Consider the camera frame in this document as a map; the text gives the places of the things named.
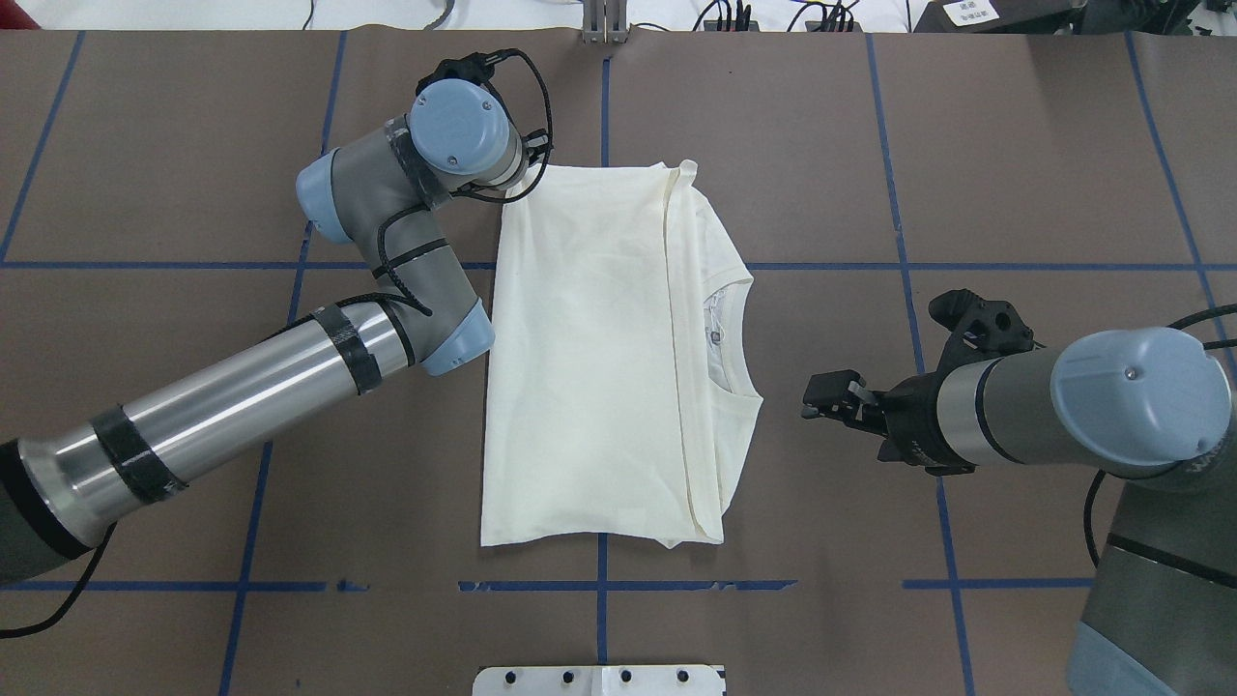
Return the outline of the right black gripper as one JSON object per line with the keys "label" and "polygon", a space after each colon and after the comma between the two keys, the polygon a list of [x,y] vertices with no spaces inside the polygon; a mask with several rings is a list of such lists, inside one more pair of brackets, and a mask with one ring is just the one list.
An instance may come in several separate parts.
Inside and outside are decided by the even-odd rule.
{"label": "right black gripper", "polygon": [[851,430],[883,436],[880,462],[920,467],[934,477],[970,475],[975,464],[964,461],[946,443],[936,418],[936,397],[944,380],[915,375],[876,396],[856,370],[813,375],[804,392],[802,419],[828,419]]}

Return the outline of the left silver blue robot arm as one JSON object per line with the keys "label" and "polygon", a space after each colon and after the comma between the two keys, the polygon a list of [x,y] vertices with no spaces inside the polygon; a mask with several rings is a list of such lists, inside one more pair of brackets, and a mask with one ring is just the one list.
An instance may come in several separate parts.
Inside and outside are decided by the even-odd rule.
{"label": "left silver blue robot arm", "polygon": [[553,125],[521,134],[503,99],[447,78],[319,156],[297,177],[298,202],[324,239],[357,248],[376,291],[324,304],[66,435],[5,443],[2,582],[101,551],[124,516],[404,368],[447,375],[486,354],[492,323],[435,214],[460,197],[503,202],[553,146]]}

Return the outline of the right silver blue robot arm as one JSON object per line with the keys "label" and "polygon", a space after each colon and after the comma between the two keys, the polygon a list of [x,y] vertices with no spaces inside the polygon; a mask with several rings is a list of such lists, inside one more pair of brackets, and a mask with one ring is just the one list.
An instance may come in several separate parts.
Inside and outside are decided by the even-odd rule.
{"label": "right silver blue robot arm", "polygon": [[1039,347],[959,329],[936,370],[870,391],[814,375],[802,414],[880,436],[934,476],[1077,464],[1122,481],[1077,621],[1075,695],[1235,692],[1235,396],[1196,337],[1153,328]]}

